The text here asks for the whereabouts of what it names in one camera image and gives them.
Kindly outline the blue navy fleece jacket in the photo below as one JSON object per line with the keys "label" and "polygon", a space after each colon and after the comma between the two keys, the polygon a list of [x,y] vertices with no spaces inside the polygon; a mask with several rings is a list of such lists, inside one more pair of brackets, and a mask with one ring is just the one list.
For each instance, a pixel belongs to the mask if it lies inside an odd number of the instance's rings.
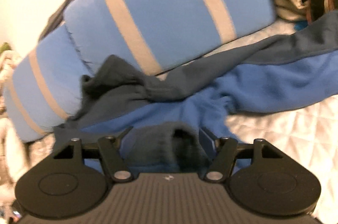
{"label": "blue navy fleece jacket", "polygon": [[133,172],[198,171],[209,162],[198,132],[230,136],[227,115],[289,111],[337,94],[337,11],[293,35],[195,60],[164,80],[112,55],[81,82],[81,109],[55,127],[55,148],[126,132],[120,152]]}

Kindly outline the white quilted bed cover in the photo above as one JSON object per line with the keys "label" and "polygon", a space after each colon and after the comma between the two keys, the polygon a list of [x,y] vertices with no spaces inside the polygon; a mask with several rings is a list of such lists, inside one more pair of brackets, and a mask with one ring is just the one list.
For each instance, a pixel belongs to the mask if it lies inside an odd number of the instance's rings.
{"label": "white quilted bed cover", "polygon": [[[337,223],[337,96],[294,111],[273,114],[236,113],[225,124],[243,141],[265,138],[313,172],[322,193],[315,216]],[[1,208],[11,215],[14,185],[19,176],[49,154],[54,138],[25,146],[1,107]]]}

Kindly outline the blue striped pillow left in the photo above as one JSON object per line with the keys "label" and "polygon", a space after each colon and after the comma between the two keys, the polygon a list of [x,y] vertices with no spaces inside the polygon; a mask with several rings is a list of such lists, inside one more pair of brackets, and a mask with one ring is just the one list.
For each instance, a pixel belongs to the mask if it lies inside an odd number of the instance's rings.
{"label": "blue striped pillow left", "polygon": [[5,84],[7,114],[19,138],[41,139],[73,116],[81,107],[81,77],[91,73],[66,26],[40,41]]}

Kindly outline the blue striped pillow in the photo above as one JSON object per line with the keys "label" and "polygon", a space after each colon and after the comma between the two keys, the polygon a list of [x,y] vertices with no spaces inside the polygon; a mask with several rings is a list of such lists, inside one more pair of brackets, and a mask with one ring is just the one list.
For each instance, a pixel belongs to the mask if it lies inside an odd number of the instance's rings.
{"label": "blue striped pillow", "polygon": [[41,139],[73,116],[81,107],[81,77],[91,73],[66,26],[40,41],[5,84],[7,114],[19,138]]}
{"label": "blue striped pillow", "polygon": [[75,0],[65,25],[97,71],[109,55],[157,75],[275,21],[272,0]]}

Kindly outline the green and cream blanket pile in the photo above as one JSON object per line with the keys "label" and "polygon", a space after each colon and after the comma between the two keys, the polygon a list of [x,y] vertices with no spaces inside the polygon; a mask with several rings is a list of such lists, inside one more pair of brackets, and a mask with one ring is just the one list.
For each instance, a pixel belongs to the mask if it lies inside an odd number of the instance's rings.
{"label": "green and cream blanket pile", "polygon": [[1,114],[6,111],[5,100],[3,98],[3,90],[5,82],[12,75],[13,70],[21,62],[22,58],[18,52],[12,50],[9,43],[4,42],[1,44],[1,58],[0,58],[0,88],[1,88]]}

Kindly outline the blue striped pillow right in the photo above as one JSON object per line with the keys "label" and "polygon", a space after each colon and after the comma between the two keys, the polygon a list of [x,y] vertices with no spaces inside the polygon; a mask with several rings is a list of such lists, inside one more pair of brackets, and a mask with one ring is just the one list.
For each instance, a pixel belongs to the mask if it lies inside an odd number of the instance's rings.
{"label": "blue striped pillow right", "polygon": [[157,75],[275,21],[272,0],[75,0],[65,25],[97,71],[109,55]]}

